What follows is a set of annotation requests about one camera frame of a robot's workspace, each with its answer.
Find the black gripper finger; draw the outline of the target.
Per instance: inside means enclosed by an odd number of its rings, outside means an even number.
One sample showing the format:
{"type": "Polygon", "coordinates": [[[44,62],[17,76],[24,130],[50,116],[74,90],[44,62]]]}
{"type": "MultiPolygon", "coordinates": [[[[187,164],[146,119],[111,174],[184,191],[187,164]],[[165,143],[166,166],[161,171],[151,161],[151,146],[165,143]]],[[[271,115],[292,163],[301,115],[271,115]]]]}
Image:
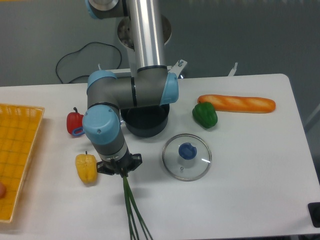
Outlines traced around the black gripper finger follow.
{"type": "Polygon", "coordinates": [[[115,160],[111,161],[100,161],[96,164],[96,169],[97,172],[100,174],[105,174],[105,175],[122,175],[121,174],[121,168],[119,167],[119,164],[115,160]]]}
{"type": "Polygon", "coordinates": [[[140,153],[130,154],[129,165],[127,166],[127,172],[136,170],[143,163],[142,155],[140,153]]]}

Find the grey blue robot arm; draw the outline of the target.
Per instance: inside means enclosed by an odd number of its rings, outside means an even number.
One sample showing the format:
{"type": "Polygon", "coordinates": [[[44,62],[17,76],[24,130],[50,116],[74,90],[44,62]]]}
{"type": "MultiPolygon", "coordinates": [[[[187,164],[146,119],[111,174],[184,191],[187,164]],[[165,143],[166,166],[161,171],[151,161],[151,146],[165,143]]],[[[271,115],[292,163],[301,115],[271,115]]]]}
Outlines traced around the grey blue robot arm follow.
{"type": "Polygon", "coordinates": [[[125,177],[141,163],[130,153],[121,130],[123,109],[162,106],[179,97],[178,77],[165,61],[162,15],[157,0],[88,0],[96,19],[128,17],[135,61],[131,77],[117,78],[110,70],[93,72],[87,83],[87,111],[82,126],[100,156],[97,172],[125,177]]]}

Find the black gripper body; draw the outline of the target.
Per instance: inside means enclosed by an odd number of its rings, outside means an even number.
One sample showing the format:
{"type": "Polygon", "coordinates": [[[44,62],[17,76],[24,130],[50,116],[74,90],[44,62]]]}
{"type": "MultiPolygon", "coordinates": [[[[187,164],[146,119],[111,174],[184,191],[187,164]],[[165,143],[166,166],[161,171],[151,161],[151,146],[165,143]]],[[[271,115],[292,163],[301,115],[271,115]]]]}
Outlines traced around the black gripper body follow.
{"type": "Polygon", "coordinates": [[[122,158],[111,158],[106,162],[106,169],[111,175],[127,175],[133,169],[131,153],[126,153],[122,158]]]}

